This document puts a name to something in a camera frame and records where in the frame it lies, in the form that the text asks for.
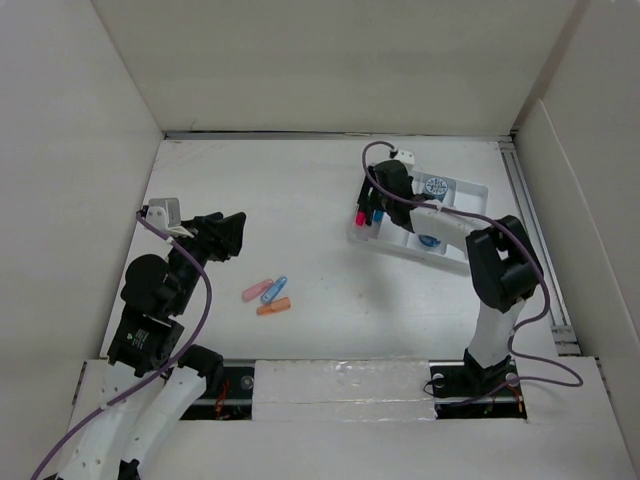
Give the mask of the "blue slime jar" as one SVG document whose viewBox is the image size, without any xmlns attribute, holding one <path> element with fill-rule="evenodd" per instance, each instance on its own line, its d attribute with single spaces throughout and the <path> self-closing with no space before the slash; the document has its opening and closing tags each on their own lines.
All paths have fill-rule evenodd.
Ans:
<svg viewBox="0 0 640 480">
<path fill-rule="evenodd" d="M 418 240 L 426 248 L 438 248 L 442 244 L 440 239 L 429 235 L 419 235 Z"/>
<path fill-rule="evenodd" d="M 441 177 L 429 177 L 424 183 L 423 192 L 432 199 L 442 201 L 449 190 L 448 183 Z"/>
</svg>

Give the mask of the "pink cap black highlighter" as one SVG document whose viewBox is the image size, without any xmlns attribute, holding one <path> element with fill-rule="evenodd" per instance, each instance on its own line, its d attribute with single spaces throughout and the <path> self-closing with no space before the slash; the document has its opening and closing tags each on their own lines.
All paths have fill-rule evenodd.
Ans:
<svg viewBox="0 0 640 480">
<path fill-rule="evenodd" d="M 363 212 L 358 212 L 355 216 L 354 224 L 362 227 L 366 223 L 366 215 Z"/>
</svg>

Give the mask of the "orange translucent eraser case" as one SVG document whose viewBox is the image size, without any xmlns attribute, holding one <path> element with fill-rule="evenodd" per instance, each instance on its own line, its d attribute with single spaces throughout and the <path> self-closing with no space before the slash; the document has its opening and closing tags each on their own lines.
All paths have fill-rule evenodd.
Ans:
<svg viewBox="0 0 640 480">
<path fill-rule="evenodd" d="M 290 308 L 291 300 L 288 297 L 284 297 L 273 302 L 261 305 L 257 308 L 256 314 L 258 316 L 267 316 L 289 310 Z"/>
</svg>

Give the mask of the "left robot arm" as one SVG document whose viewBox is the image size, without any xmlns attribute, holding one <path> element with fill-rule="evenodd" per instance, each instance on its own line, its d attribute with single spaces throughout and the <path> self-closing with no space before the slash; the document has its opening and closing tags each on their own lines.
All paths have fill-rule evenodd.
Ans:
<svg viewBox="0 0 640 480">
<path fill-rule="evenodd" d="M 189 338 L 177 322 L 197 284 L 213 289 L 209 262 L 239 255 L 246 215 L 220 212 L 191 220 L 166 220 L 167 210 L 147 205 L 141 225 L 169 242 L 167 257 L 146 254 L 125 272 L 124 308 L 107 352 L 101 404 L 82 420 L 82 436 L 59 479 L 139 479 L 183 414 L 201 396 L 222 387 L 223 358 Z"/>
</svg>

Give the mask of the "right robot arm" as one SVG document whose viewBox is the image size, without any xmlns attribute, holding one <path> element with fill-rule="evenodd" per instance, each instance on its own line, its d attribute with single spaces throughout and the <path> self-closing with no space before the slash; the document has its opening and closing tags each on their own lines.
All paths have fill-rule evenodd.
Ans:
<svg viewBox="0 0 640 480">
<path fill-rule="evenodd" d="M 366 169 L 359 203 L 368 216 L 383 211 L 394 225 L 436 237 L 466 254 L 480 309 L 456 382 L 467 396 L 486 393 L 506 375 L 511 330 L 540 284 L 540 263 L 521 220 L 456 211 L 416 194 L 413 178 L 398 160 Z"/>
</svg>

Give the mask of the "pink translucent eraser case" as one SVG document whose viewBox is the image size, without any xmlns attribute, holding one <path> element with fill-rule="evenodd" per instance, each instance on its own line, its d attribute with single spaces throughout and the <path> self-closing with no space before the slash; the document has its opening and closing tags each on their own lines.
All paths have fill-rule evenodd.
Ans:
<svg viewBox="0 0 640 480">
<path fill-rule="evenodd" d="M 263 280 L 244 290 L 241 294 L 241 299 L 244 302 L 250 302 L 253 299 L 263 295 L 271 287 L 272 284 L 273 281 L 271 279 Z"/>
</svg>

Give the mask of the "blue translucent eraser case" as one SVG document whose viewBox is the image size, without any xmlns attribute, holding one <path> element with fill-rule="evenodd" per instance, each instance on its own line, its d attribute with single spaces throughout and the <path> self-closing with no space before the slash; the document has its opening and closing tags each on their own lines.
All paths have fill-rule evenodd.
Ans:
<svg viewBox="0 0 640 480">
<path fill-rule="evenodd" d="M 261 302 L 263 304 L 274 302 L 283 288 L 286 286 L 287 282 L 288 278 L 286 276 L 281 276 L 277 280 L 275 280 L 261 296 Z"/>
</svg>

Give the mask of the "white divided organizer tray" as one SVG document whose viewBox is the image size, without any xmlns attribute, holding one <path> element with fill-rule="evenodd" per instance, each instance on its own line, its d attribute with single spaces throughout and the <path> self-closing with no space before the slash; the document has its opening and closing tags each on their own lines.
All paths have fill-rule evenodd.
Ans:
<svg viewBox="0 0 640 480">
<path fill-rule="evenodd" d="M 423 192 L 427 178 L 441 177 L 449 185 L 448 193 L 443 199 L 446 207 L 476 214 L 486 213 L 489 196 L 486 186 L 419 171 L 414 171 L 411 175 L 417 193 Z M 380 223 L 374 222 L 371 226 L 362 227 L 353 224 L 347 229 L 347 236 L 353 243 L 376 251 L 405 256 L 425 264 L 439 265 L 462 275 L 470 274 L 467 255 L 460 248 L 446 243 L 443 238 L 438 238 L 442 242 L 438 248 L 426 248 L 419 242 L 419 235 L 394 225 L 385 213 Z"/>
</svg>

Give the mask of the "white foam block front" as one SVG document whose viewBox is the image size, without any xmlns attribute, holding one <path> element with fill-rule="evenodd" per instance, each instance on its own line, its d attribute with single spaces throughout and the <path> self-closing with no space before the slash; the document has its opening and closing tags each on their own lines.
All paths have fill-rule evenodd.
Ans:
<svg viewBox="0 0 640 480">
<path fill-rule="evenodd" d="M 424 360 L 260 360 L 252 419 L 262 422 L 411 423 L 436 419 Z"/>
</svg>

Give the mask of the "metal rail right edge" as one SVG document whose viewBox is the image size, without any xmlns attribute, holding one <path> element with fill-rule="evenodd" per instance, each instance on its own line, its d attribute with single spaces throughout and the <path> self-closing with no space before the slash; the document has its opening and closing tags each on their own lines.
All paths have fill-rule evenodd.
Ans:
<svg viewBox="0 0 640 480">
<path fill-rule="evenodd" d="M 516 147 L 512 140 L 504 138 L 499 142 L 499 149 L 519 215 L 526 227 L 532 246 L 543 268 L 550 294 L 550 308 L 546 318 L 550 326 L 556 350 L 559 356 L 581 356 L 582 351 L 566 309 L 557 275 L 543 236 L 541 224 L 535 211 L 533 199 L 520 166 Z"/>
</svg>

